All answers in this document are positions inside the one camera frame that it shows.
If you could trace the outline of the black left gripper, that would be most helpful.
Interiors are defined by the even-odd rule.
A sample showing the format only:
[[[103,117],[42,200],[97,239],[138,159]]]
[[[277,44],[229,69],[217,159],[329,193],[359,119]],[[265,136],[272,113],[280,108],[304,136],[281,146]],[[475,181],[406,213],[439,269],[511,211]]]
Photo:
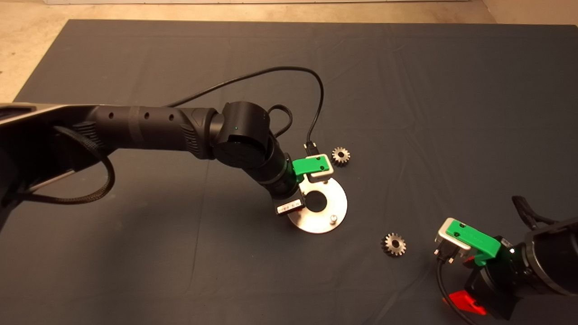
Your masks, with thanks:
[[[252,178],[268,191],[277,216],[285,216],[305,208],[305,198],[288,154],[277,140],[268,140],[266,159],[252,169]]]

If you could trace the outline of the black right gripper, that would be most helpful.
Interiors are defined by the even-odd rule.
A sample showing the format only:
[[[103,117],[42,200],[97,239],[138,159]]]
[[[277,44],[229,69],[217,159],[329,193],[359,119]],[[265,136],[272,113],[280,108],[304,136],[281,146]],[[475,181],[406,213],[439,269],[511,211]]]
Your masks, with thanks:
[[[510,320],[518,302],[529,289],[531,275],[526,245],[513,245],[501,235],[494,236],[500,244],[493,259],[477,265],[475,256],[464,259],[471,270],[465,284],[466,291],[449,294],[450,301],[463,312],[485,316],[487,313],[501,320]]]

